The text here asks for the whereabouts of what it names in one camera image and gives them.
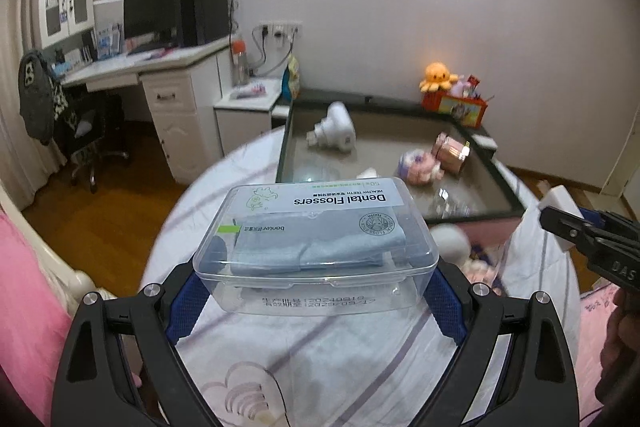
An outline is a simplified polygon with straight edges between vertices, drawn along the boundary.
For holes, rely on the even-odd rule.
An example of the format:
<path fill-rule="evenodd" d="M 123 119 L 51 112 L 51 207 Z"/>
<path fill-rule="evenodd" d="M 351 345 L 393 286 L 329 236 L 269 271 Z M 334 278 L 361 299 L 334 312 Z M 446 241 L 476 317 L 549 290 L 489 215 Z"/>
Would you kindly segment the person right hand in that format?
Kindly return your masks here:
<path fill-rule="evenodd" d="M 618 288 L 613 303 L 596 388 L 597 399 L 605 405 L 623 399 L 639 380 L 639 294 Z"/>

